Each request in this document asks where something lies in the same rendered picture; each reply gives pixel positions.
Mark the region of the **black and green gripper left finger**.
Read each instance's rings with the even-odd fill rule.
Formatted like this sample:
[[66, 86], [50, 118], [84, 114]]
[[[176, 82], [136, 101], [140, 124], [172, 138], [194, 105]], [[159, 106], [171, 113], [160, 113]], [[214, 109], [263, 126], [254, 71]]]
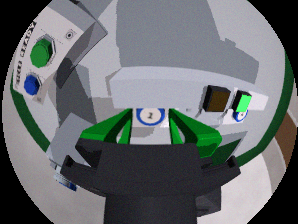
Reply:
[[121, 113], [83, 130], [79, 138], [117, 143], [117, 135], [124, 127], [118, 143], [130, 144], [132, 121], [132, 108], [127, 108]]

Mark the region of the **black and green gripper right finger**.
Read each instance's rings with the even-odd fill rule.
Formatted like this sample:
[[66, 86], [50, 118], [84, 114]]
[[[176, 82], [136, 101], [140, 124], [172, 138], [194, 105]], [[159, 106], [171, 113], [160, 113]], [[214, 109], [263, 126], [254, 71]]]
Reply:
[[190, 118], [174, 108], [169, 108], [168, 121], [171, 144], [183, 143], [178, 127], [185, 137], [184, 143], [195, 143], [197, 145], [200, 158], [211, 156], [222, 142], [218, 130]]

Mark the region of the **white four-tube rack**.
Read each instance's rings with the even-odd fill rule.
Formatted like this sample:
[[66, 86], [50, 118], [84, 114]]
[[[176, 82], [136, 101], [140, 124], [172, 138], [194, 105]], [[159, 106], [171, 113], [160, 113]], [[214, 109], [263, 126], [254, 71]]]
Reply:
[[72, 112], [69, 114], [55, 134], [45, 153], [51, 161], [50, 166], [54, 170], [56, 170], [57, 166], [62, 167], [66, 155], [69, 155], [77, 163], [89, 166], [89, 164], [77, 152], [75, 145], [82, 131], [92, 125], [94, 124], [78, 117]]

